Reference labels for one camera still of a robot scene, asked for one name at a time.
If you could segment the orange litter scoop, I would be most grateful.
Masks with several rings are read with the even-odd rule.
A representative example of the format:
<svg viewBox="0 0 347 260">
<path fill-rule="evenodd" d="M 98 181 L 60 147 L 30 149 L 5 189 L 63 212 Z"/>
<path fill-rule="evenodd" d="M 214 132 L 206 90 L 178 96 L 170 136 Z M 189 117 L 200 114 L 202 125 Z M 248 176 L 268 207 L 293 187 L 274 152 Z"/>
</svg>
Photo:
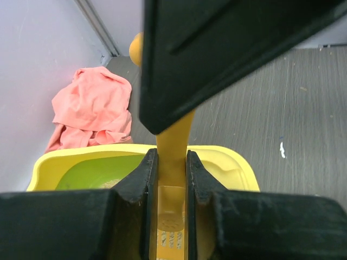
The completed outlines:
<svg viewBox="0 0 347 260">
<path fill-rule="evenodd" d="M 195 111 L 156 135 L 158 153 L 158 259 L 184 258 L 187 145 Z"/>
</svg>

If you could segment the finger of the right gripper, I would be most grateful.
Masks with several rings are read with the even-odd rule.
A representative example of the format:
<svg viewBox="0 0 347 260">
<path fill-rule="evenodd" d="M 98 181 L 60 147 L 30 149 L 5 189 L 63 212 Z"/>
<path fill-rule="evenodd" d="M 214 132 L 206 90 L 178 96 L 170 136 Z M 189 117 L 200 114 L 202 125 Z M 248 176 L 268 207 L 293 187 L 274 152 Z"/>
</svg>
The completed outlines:
<svg viewBox="0 0 347 260">
<path fill-rule="evenodd" d="M 346 1 L 145 1 L 140 122 L 159 134 L 346 15 Z"/>
</svg>

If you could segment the yellow green litter box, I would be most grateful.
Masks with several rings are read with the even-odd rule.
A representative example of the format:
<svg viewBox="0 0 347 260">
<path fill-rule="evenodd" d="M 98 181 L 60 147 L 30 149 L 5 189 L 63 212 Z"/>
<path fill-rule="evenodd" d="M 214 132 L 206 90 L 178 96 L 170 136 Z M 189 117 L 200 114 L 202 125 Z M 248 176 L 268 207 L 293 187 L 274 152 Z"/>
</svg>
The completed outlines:
<svg viewBox="0 0 347 260">
<path fill-rule="evenodd" d="M 28 191 L 97 189 L 120 180 L 142 161 L 151 145 L 113 144 L 53 151 L 35 163 Z M 248 162 L 221 146 L 188 146 L 205 169 L 231 190 L 259 191 Z"/>
</svg>

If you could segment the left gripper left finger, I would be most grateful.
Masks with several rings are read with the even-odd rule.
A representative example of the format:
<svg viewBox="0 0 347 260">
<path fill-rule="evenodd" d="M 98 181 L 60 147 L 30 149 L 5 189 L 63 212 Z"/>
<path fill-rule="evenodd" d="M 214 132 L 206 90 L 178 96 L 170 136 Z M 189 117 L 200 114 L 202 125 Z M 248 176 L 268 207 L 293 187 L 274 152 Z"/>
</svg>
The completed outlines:
<svg viewBox="0 0 347 260">
<path fill-rule="evenodd" d="M 1 259 L 155 259 L 158 154 L 109 189 L 1 194 Z"/>
</svg>

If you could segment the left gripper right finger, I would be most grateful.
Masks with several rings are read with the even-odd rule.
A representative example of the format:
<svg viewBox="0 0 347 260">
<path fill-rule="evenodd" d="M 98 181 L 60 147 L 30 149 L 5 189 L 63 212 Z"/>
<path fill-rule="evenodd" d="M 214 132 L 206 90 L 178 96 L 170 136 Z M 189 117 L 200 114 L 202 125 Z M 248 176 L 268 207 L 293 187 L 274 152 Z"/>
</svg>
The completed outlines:
<svg viewBox="0 0 347 260">
<path fill-rule="evenodd" d="M 187 259 L 346 259 L 346 212 L 320 196 L 226 189 L 189 151 Z"/>
</svg>

